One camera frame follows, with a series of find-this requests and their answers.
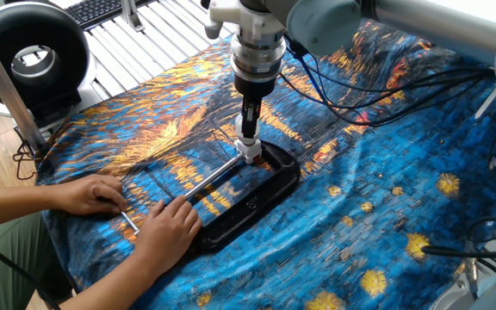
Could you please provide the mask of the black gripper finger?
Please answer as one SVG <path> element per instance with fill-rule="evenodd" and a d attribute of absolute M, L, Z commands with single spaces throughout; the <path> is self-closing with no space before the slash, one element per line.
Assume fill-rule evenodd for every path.
<path fill-rule="evenodd" d="M 244 138 L 253 139 L 255 137 L 259 116 L 259 107 L 249 107 L 242 111 L 241 133 Z"/>

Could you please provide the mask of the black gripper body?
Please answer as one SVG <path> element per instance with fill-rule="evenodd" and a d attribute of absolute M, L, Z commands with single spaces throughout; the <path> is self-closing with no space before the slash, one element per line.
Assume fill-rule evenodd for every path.
<path fill-rule="evenodd" d="M 260 104 L 274 90 L 275 84 L 274 78 L 267 82 L 252 82 L 240 76 L 234 77 L 234 86 L 243 97 L 243 108 L 248 108 L 250 104 Z"/>

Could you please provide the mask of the person's right hand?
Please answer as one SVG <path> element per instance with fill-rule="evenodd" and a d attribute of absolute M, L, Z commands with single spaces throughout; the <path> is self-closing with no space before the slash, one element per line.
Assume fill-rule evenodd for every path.
<path fill-rule="evenodd" d="M 202 219 L 185 195 L 168 205 L 160 201 L 145 217 L 132 258 L 161 276 L 182 258 L 201 228 Z"/>

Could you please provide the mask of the person's left hand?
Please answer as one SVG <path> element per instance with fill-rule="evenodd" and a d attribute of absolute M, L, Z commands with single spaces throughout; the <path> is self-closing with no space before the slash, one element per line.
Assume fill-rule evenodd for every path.
<path fill-rule="evenodd" d="M 69 214 L 120 214 L 127 210 L 121 181 L 112 176 L 90 175 L 68 183 L 52 185 L 51 209 Z"/>

